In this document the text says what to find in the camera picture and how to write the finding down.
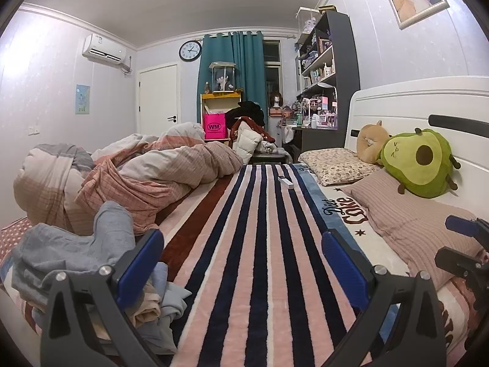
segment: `teal curtain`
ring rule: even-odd
[[[267,125],[267,91],[265,82],[265,60],[263,59],[263,35],[258,32],[234,32],[233,35],[206,35],[200,56],[199,80],[197,82],[197,121],[200,122],[200,94],[205,82],[212,86],[212,62],[224,61],[236,64],[236,88],[244,88],[243,100],[256,102],[265,115]]]

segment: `door frame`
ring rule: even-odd
[[[141,81],[141,74],[171,66],[177,67],[177,123],[180,122],[180,120],[182,119],[182,107],[180,106],[180,62],[168,62],[162,63],[161,65],[157,66],[146,67],[145,69],[138,70],[138,72],[136,73],[136,103],[134,109],[136,112],[136,128],[138,129],[138,133],[141,133],[141,116],[139,111],[139,82]]]

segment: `window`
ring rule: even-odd
[[[280,63],[280,42],[263,41],[263,58],[265,59],[265,79],[267,83],[267,105],[270,94],[279,91],[282,95],[282,66]]]

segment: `blue poster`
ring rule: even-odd
[[[89,85],[76,85],[75,114],[90,114]]]

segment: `metal screw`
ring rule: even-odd
[[[108,276],[112,273],[112,267],[109,265],[104,265],[98,270],[99,275]]]
[[[66,272],[59,272],[56,275],[56,281],[63,281],[64,279],[66,279]]]
[[[377,274],[380,274],[381,276],[384,276],[385,274],[387,274],[387,268],[385,266],[382,266],[382,265],[376,265],[373,268],[373,271]]]
[[[427,271],[421,271],[420,272],[420,277],[423,280],[429,280],[429,279],[431,279],[431,276],[429,275],[429,273]]]

